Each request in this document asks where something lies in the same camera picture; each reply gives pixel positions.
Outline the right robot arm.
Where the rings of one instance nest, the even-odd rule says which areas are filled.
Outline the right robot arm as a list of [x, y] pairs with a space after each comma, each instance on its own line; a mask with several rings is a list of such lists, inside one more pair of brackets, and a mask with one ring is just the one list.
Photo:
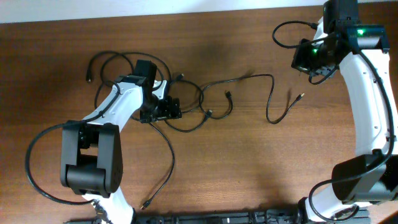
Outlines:
[[354, 158], [301, 200], [302, 223], [350, 223], [371, 205], [397, 199], [397, 107], [382, 25], [362, 24], [356, 1], [327, 1], [312, 40], [296, 46], [292, 67], [319, 85], [340, 72], [353, 112]]

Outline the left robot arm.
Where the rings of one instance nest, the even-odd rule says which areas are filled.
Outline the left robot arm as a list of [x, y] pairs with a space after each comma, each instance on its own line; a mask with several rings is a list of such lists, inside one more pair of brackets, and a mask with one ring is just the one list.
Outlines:
[[119, 77], [111, 93], [83, 121], [62, 130], [60, 181], [95, 208], [102, 223], [134, 223], [135, 210], [120, 188], [123, 159], [120, 132], [139, 111], [139, 122], [182, 117], [180, 102], [155, 81], [157, 66], [138, 60], [133, 73]]

